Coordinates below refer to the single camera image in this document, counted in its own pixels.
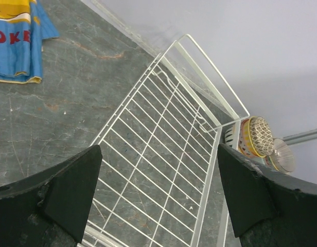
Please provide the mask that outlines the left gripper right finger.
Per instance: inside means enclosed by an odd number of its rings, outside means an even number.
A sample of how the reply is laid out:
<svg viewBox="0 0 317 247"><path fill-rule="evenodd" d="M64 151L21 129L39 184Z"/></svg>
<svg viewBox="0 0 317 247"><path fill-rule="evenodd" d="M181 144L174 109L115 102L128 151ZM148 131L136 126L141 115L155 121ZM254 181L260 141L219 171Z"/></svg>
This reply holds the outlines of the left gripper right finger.
<svg viewBox="0 0 317 247"><path fill-rule="evenodd" d="M242 246L317 246L317 184L281 173L226 144L218 165Z"/></svg>

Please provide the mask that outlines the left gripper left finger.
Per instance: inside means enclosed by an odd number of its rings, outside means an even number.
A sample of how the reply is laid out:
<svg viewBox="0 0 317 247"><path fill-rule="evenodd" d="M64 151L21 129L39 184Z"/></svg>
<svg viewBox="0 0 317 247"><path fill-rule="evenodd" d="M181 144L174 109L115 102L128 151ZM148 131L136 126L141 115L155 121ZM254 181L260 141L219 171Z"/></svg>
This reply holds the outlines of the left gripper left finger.
<svg viewBox="0 0 317 247"><path fill-rule="evenodd" d="M102 162L99 145L0 187L0 246L77 246Z"/></svg>

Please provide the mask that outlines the grey striped bowl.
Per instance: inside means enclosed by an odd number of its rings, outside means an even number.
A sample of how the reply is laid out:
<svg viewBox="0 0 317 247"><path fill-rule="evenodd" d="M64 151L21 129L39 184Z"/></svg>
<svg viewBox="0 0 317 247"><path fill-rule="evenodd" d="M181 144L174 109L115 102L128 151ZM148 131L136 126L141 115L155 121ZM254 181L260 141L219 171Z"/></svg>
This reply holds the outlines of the grey striped bowl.
<svg viewBox="0 0 317 247"><path fill-rule="evenodd" d="M273 166L281 172L291 173L295 170L295 158L289 146L280 138L273 139L273 152L270 155Z"/></svg>

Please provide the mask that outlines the yellow sun pattern bowl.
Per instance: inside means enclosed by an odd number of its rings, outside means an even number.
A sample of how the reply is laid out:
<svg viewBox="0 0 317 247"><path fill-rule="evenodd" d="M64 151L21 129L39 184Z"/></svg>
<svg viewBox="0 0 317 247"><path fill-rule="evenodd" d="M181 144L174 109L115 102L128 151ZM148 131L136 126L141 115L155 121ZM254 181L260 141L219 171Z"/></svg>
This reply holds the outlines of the yellow sun pattern bowl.
<svg viewBox="0 0 317 247"><path fill-rule="evenodd" d="M259 154L252 143L250 136L250 122L254 117L250 117L242 121L240 125L240 134L239 134L239 151L249 158L260 157L264 158L266 155Z"/></svg>

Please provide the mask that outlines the maroon tile pattern bowl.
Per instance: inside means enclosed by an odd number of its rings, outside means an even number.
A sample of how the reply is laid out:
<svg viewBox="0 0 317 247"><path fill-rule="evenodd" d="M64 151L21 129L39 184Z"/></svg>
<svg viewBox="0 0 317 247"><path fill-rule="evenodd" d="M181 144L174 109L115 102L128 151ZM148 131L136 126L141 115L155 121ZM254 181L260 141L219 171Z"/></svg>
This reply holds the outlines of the maroon tile pattern bowl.
<svg viewBox="0 0 317 247"><path fill-rule="evenodd" d="M249 135L251 145L260 157L273 152L273 136L269 124L263 117L256 116L250 119Z"/></svg>

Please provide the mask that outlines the white bowl teal leaf pattern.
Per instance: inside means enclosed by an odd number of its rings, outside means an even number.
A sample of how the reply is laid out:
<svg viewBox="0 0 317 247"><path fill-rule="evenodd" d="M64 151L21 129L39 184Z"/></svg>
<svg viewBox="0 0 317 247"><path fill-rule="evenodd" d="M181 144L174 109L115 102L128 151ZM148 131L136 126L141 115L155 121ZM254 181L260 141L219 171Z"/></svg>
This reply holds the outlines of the white bowl teal leaf pattern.
<svg viewBox="0 0 317 247"><path fill-rule="evenodd" d="M233 125L231 127L229 127L224 134L224 143L226 145L228 145L229 147L240 151L239 148L239 134L240 131L239 129L236 127L236 125Z"/></svg>

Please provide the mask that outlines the white wire dish rack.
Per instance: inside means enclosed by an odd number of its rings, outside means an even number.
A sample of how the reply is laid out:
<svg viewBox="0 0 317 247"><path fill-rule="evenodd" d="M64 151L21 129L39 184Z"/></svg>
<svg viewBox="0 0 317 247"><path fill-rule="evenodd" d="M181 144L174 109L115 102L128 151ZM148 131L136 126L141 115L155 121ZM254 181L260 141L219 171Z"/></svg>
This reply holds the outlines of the white wire dish rack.
<svg viewBox="0 0 317 247"><path fill-rule="evenodd" d="M94 139L102 163L82 246L224 246L218 146L249 112L189 35L159 53Z"/></svg>

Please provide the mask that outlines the white bowl orange flower pattern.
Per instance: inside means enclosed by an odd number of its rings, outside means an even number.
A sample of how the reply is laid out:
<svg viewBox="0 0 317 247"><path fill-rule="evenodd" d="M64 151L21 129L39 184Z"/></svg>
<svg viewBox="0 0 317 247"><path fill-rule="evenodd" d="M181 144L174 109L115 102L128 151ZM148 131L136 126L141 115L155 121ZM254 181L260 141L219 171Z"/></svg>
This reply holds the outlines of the white bowl orange flower pattern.
<svg viewBox="0 0 317 247"><path fill-rule="evenodd" d="M274 154L267 155L265 157L265 163L267 166L271 167L272 169L275 169L277 171L280 171L278 167L278 161Z"/></svg>

